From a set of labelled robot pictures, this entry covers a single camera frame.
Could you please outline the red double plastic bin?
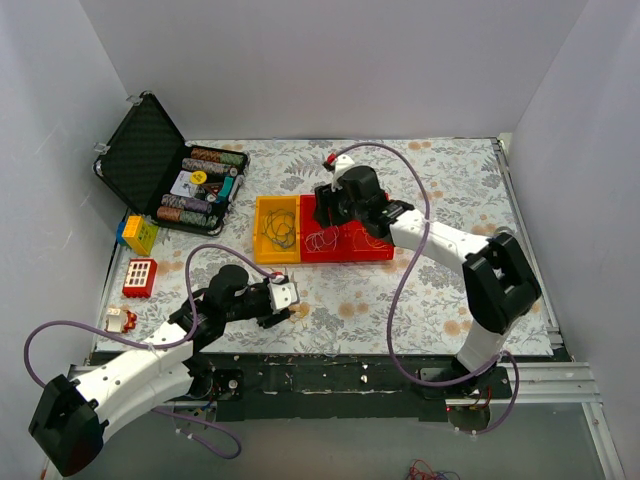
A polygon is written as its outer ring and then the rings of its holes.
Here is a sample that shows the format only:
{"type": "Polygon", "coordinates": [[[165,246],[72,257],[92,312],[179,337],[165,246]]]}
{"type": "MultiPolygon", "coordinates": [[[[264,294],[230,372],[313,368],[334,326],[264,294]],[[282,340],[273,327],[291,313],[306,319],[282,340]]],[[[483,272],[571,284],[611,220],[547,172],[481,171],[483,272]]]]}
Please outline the red double plastic bin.
{"type": "Polygon", "coordinates": [[[370,236],[357,221],[323,229],[313,218],[313,195],[300,196],[302,263],[363,263],[392,260],[395,249],[370,236]]]}

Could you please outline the yellow plastic bin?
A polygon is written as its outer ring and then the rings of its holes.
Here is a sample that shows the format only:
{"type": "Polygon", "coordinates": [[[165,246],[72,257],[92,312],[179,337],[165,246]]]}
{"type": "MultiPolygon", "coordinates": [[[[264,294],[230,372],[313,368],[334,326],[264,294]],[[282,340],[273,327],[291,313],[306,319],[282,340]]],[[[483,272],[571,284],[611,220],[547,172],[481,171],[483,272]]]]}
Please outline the yellow plastic bin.
{"type": "Polygon", "coordinates": [[[258,196],[255,201],[253,253],[258,264],[298,264],[300,197],[258,196]]]}

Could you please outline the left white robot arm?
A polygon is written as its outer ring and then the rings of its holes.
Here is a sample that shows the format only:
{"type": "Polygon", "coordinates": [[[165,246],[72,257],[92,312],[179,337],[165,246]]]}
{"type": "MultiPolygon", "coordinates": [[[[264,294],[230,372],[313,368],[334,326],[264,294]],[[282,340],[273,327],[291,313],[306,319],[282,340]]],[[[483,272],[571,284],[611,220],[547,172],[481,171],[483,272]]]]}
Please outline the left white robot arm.
{"type": "Polygon", "coordinates": [[[298,301],[289,276],[270,274],[250,283],[244,268],[226,265],[141,347],[74,379],[58,375],[45,383],[28,431],[57,471],[73,476],[141,415],[174,398],[205,398],[213,368],[201,351],[222,337],[227,324],[255,320],[268,329],[288,319],[298,301]]]}

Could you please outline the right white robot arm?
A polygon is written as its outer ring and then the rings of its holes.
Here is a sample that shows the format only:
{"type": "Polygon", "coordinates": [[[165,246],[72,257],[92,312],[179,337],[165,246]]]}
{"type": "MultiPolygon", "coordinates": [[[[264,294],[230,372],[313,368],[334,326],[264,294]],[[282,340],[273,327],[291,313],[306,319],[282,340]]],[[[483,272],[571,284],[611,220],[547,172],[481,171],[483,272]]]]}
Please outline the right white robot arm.
{"type": "Polygon", "coordinates": [[[431,222],[413,205],[388,199],[374,169],[348,157],[324,167],[333,177],[314,191],[314,218],[321,227],[357,221],[373,238],[426,256],[463,278],[473,322],[455,356],[452,383],[464,397],[479,395],[513,326],[542,294],[517,239],[431,222]]]}

